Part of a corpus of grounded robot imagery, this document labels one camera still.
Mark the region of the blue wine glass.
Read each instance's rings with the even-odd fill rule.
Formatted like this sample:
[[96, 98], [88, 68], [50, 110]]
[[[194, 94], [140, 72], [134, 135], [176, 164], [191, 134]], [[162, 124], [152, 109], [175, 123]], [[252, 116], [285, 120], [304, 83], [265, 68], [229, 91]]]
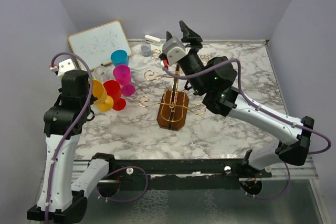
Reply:
[[116, 50], [111, 54], [111, 62], [117, 67], [119, 65], [129, 65], [128, 53], [124, 50]]

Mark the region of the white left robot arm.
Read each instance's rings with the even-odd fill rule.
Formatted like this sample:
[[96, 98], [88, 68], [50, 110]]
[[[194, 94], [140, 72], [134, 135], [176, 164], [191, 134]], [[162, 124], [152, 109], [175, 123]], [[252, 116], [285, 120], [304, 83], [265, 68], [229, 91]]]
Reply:
[[83, 70], [67, 71], [61, 79], [60, 95], [44, 115], [47, 160], [42, 192], [27, 219], [54, 223], [79, 223], [87, 209], [88, 197], [100, 179], [115, 175], [112, 154], [97, 153], [86, 170], [72, 181], [74, 155], [88, 119], [89, 75]]

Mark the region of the red wine glass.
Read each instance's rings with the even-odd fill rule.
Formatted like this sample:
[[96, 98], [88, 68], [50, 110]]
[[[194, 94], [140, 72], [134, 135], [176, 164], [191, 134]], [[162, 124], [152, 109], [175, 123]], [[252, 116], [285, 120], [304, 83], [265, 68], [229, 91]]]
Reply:
[[125, 99], [121, 98], [122, 92], [119, 83], [115, 80], [106, 81], [103, 86], [107, 91], [107, 95], [112, 97], [114, 104], [113, 109], [116, 111], [121, 111], [126, 106]]

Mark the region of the pink wine glass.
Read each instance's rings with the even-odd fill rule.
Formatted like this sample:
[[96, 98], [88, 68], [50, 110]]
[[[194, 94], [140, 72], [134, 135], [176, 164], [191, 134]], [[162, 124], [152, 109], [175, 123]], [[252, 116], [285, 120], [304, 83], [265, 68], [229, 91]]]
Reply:
[[127, 65], [118, 65], [113, 70], [115, 80], [121, 85], [121, 92], [129, 97], [135, 93], [135, 87], [131, 84], [131, 69]]

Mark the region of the yellow wine glass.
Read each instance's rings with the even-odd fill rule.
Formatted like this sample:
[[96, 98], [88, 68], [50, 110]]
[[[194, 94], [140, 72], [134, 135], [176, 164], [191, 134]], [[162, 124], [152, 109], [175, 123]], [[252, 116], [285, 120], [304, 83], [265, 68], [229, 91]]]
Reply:
[[99, 111], [107, 112], [113, 108], [113, 98], [107, 94], [104, 85], [98, 80], [93, 80], [92, 95], [96, 98], [93, 104]]

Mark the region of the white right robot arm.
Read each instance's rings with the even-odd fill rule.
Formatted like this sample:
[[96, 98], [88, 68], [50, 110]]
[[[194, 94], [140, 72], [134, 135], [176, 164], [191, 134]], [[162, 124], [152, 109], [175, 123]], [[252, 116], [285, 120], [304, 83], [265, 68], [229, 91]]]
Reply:
[[246, 177], [254, 177], [265, 167], [284, 162], [293, 166], [305, 164], [309, 153], [311, 130], [314, 120], [308, 116], [294, 118], [279, 113], [252, 100], [235, 80], [241, 80], [241, 70], [235, 70], [227, 57], [215, 57], [203, 64], [198, 51], [202, 38], [182, 20], [179, 22], [182, 39], [166, 33], [166, 42], [160, 55], [164, 69], [173, 64], [182, 69], [187, 89], [203, 96], [202, 103], [214, 114], [247, 122], [274, 136], [277, 141], [257, 150], [248, 150], [241, 164]]

